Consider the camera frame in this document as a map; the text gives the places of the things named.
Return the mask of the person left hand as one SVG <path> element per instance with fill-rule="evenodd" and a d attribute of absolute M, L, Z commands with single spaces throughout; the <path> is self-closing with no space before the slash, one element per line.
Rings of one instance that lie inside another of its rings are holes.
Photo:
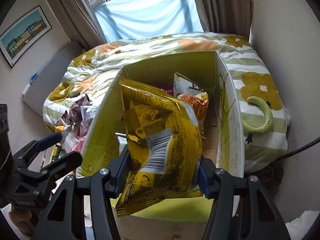
<path fill-rule="evenodd" d="M 27 222 L 31 220 L 32 213 L 26 209 L 11 208 L 9 217 L 13 224 L 20 230 L 20 232 L 30 236 L 33 234 L 33 230 L 27 225 Z"/>

